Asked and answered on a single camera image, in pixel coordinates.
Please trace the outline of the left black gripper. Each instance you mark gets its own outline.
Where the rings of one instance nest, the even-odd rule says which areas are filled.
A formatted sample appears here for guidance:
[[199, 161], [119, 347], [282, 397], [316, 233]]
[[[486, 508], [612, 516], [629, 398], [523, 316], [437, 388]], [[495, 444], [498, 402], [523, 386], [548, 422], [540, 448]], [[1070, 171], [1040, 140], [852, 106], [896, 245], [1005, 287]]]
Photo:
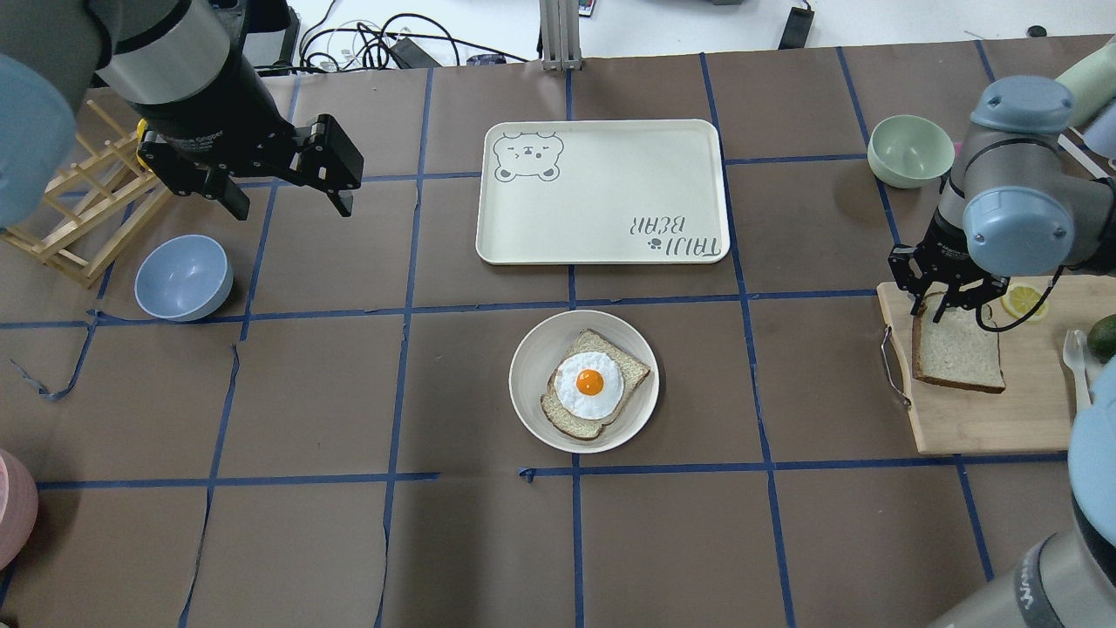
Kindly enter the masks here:
[[147, 135], [140, 158], [177, 195], [202, 194], [235, 220], [248, 219], [250, 201], [230, 176], [276, 176], [330, 200], [352, 216], [352, 192], [360, 189], [365, 160], [330, 114], [294, 128], [275, 105], [140, 105]]

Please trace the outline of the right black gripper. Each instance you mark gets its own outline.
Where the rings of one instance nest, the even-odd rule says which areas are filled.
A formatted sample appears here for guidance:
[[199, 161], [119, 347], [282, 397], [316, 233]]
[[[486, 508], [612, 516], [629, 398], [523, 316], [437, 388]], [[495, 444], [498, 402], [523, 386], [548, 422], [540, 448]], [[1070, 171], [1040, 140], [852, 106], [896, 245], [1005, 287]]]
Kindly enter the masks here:
[[992, 276], [977, 265], [969, 255], [963, 230], [947, 222], [930, 223], [916, 245], [893, 247], [888, 267], [898, 289], [910, 296], [911, 317], [923, 311], [933, 283], [946, 287], [939, 302], [939, 323], [949, 311], [972, 313], [981, 322], [982, 302], [1000, 298], [1009, 283], [1007, 277]]

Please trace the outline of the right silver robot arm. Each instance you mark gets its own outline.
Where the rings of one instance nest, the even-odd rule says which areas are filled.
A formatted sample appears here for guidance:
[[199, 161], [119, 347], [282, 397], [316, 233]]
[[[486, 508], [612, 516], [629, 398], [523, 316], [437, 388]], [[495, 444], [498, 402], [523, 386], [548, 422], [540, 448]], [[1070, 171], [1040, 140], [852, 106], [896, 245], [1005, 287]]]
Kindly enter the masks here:
[[[942, 309], [979, 311], [1017, 276], [1113, 274], [1113, 178], [1072, 178], [1056, 155], [1064, 131], [1080, 124], [1091, 151], [1112, 158], [1112, 41], [1055, 79], [1004, 77], [982, 91], [926, 235], [889, 251], [897, 286], [917, 309], [933, 283], [945, 286]], [[1078, 396], [1068, 447], [1072, 528], [1032, 545], [936, 627], [1112, 627], [1112, 363]]]

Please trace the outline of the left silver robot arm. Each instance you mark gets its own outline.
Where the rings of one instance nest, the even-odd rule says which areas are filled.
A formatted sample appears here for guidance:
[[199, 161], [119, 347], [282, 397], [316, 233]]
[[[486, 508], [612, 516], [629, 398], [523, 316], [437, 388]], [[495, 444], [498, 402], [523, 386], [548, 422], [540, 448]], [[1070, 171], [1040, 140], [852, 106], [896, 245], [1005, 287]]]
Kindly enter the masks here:
[[147, 123], [140, 158], [172, 194], [244, 220], [235, 178], [275, 176], [350, 218], [360, 152], [331, 115], [286, 120], [208, 1], [4, 1], [1, 13], [3, 228], [44, 201], [94, 77]]

